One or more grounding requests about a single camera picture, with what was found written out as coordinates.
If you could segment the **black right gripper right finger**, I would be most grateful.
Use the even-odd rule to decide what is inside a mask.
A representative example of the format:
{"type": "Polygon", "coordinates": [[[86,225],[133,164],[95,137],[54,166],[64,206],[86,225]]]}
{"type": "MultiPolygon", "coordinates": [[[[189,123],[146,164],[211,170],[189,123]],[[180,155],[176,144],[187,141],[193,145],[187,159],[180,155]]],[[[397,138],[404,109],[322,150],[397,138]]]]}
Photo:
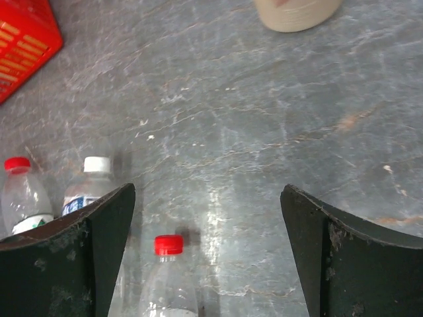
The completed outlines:
{"type": "Polygon", "coordinates": [[[422,315],[422,238],[291,184],[280,203],[310,316],[422,315]]]}

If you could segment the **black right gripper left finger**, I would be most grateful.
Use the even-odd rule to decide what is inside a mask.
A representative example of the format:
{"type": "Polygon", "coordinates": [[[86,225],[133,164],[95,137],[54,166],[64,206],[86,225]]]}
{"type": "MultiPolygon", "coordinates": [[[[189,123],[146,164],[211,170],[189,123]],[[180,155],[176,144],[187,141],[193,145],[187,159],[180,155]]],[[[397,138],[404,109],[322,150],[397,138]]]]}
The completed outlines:
{"type": "Polygon", "coordinates": [[[1,240],[2,316],[107,316],[135,206],[125,184],[1,240]]]}

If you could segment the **clear bottle blue label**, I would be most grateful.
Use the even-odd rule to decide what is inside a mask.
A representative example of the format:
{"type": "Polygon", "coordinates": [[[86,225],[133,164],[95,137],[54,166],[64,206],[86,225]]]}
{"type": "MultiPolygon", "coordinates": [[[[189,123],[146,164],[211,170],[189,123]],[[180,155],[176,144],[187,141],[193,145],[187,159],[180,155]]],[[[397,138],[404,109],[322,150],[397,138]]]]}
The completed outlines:
{"type": "Polygon", "coordinates": [[[88,206],[116,188],[111,173],[84,173],[84,179],[70,185],[64,193],[61,216],[88,206]]]}

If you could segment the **red bottle cap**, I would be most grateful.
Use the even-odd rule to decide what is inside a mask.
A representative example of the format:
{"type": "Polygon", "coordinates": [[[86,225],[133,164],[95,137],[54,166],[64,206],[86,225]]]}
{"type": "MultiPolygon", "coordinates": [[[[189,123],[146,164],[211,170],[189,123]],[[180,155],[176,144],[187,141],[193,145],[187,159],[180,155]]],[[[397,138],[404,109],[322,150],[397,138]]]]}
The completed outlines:
{"type": "Polygon", "coordinates": [[[30,168],[31,163],[26,157],[11,157],[4,162],[4,168],[6,171],[10,171],[15,168],[30,168]]]}

